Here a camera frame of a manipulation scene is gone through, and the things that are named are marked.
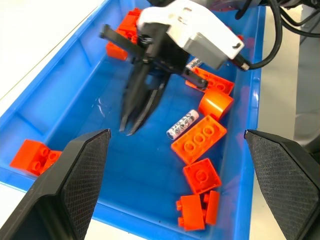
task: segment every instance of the bin floor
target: bin floor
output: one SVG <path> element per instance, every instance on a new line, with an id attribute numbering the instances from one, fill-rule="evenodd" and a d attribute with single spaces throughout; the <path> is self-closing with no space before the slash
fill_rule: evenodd
<path id="1" fill-rule="evenodd" d="M 96 97 L 75 137 L 97 129 L 111 129 L 100 204 L 183 232 L 178 227 L 181 213 L 176 210 L 176 201 L 192 191 L 183 175 L 185 164 L 171 150 L 172 141 L 166 131 L 191 109 L 198 109 L 203 93 L 173 75 L 159 106 L 144 126 L 134 135 L 126 136 L 126 132 L 119 132 L 120 112 L 131 67 L 128 62 L 109 58 L 100 64 L 90 81 L 99 85 L 103 81 L 105 87 L 97 93 L 82 94 L 84 98 Z M 200 159 L 209 157 L 219 169 L 223 145 L 221 140 Z M 204 231 L 188 234 L 204 239 L 209 231 L 207 226 Z"/>

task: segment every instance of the white battery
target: white battery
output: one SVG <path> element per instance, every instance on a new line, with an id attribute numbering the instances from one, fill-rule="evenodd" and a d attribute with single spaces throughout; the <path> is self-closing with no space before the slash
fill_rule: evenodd
<path id="1" fill-rule="evenodd" d="M 173 125 L 168 131 L 167 136 L 171 140 L 175 140 L 179 137 L 188 127 L 191 126 L 199 118 L 199 113 L 196 110 L 189 111 L 183 118 L 181 118 L 175 125 Z"/>
<path id="2" fill-rule="evenodd" d="M 200 67 L 201 64 L 202 64 L 202 61 L 199 58 L 195 57 L 185 67 L 190 70 L 193 70 L 196 67 Z"/>

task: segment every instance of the black cable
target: black cable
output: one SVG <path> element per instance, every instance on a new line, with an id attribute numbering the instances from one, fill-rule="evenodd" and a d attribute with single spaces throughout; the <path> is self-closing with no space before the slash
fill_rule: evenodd
<path id="1" fill-rule="evenodd" d="M 320 38 L 320 33 L 311 33 L 311 32 L 307 32 L 307 31 L 301 31 L 299 29 L 294 28 L 293 26 L 291 26 L 289 23 L 286 22 L 286 20 L 284 20 L 283 18 L 282 20 L 282 25 L 288 29 L 289 31 L 295 33 L 295 34 L 299 34 L 301 36 L 305 36 L 305 37 L 309 37 L 309 38 Z"/>
<path id="2" fill-rule="evenodd" d="M 281 43 L 282 43 L 282 24 L 281 24 L 281 15 L 280 15 L 280 7 L 278 5 L 277 0 L 268 0 L 271 11 L 273 13 L 274 26 L 275 26 L 275 40 L 272 50 L 269 55 L 260 62 L 250 63 L 249 69 L 259 69 L 270 63 L 275 56 L 277 55 Z"/>
<path id="3" fill-rule="evenodd" d="M 242 18 L 245 15 L 245 13 L 248 10 L 251 2 L 252 2 L 252 0 L 246 0 L 245 1 L 244 5 L 243 5 L 243 8 L 240 9 L 239 11 L 237 11 L 236 14 L 235 14 L 235 19 L 236 20 L 239 20 L 240 18 Z"/>
<path id="4" fill-rule="evenodd" d="M 307 23 L 308 21 L 310 21 L 312 18 L 314 18 L 318 13 L 320 13 L 320 9 L 314 11 L 310 16 L 306 17 L 301 22 L 296 22 L 295 20 L 293 20 L 289 16 L 289 14 L 285 10 L 282 9 L 282 7 L 280 7 L 280 13 L 291 25 L 296 26 L 296 27 L 300 27 L 300 26 L 304 25 L 305 23 Z"/>

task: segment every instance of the blue plastic bin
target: blue plastic bin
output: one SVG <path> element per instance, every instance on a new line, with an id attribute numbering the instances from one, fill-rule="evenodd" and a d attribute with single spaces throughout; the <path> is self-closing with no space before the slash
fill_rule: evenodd
<path id="1" fill-rule="evenodd" d="M 223 183 L 218 221 L 203 231 L 185 232 L 178 227 L 175 202 L 192 192 L 166 130 L 197 109 L 202 93 L 172 76 L 144 127 L 133 136 L 119 133 L 122 93 L 132 66 L 108 58 L 106 41 L 99 38 L 103 24 L 116 29 L 129 10 L 147 6 L 146 0 L 105 1 L 5 112 L 0 118 L 0 182 L 25 191 L 34 182 L 9 167 L 25 139 L 63 150 L 79 135 L 110 128 L 95 219 L 148 239 L 248 239 L 254 169 L 243 136 L 245 129 L 257 127 L 261 71 L 242 72 L 226 64 L 216 72 L 235 82 L 234 105 L 222 121 L 227 136 L 200 158 L 212 160 Z M 250 9 L 238 21 L 234 11 L 217 16 L 244 36 L 243 54 L 259 61 L 265 9 Z"/>

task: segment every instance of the white table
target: white table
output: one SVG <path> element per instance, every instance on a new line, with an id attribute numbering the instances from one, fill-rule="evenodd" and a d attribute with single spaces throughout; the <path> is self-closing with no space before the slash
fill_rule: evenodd
<path id="1" fill-rule="evenodd" d="M 103 0 L 0 1 L 0 116 Z M 300 19 L 301 9 L 289 12 Z M 267 10 L 263 54 L 274 43 L 274 23 Z M 296 114 L 299 37 L 284 30 L 277 57 L 262 70 L 258 129 L 292 139 Z M 24 193 L 0 184 L 0 226 Z M 92 220 L 86 240 L 141 239 Z M 254 181 L 250 239 L 284 240 Z"/>

